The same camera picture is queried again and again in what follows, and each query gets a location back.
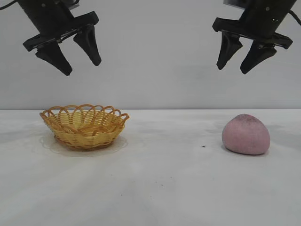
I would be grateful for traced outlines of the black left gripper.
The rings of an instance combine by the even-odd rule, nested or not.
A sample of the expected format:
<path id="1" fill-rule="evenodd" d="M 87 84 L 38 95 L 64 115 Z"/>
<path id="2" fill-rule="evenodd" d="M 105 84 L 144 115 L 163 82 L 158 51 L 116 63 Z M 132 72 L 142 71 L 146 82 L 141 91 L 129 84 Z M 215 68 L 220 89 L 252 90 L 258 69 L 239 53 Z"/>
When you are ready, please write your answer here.
<path id="1" fill-rule="evenodd" d="M 92 11 L 74 17 L 68 6 L 61 0 L 19 0 L 18 4 L 29 17 L 39 34 L 23 43 L 27 51 L 37 49 L 36 57 L 42 59 L 64 75 L 69 76 L 72 67 L 63 55 L 58 43 L 76 34 L 73 40 L 84 50 L 95 66 L 101 63 L 98 51 L 95 26 L 99 22 L 97 14 Z"/>

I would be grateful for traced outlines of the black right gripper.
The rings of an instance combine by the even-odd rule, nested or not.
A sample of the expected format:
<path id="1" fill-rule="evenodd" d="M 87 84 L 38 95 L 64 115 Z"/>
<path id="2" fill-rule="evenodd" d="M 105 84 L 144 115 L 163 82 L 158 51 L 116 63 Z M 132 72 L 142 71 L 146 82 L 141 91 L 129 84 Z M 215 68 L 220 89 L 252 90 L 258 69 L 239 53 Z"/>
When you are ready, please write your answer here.
<path id="1" fill-rule="evenodd" d="M 292 0 L 225 0 L 226 5 L 242 8 L 238 20 L 216 18 L 212 28 L 222 32 L 217 67 L 222 70 L 233 55 L 242 48 L 240 37 L 254 40 L 240 70 L 247 74 L 264 60 L 276 54 L 275 45 L 288 49 L 293 41 L 276 32 L 293 7 Z"/>

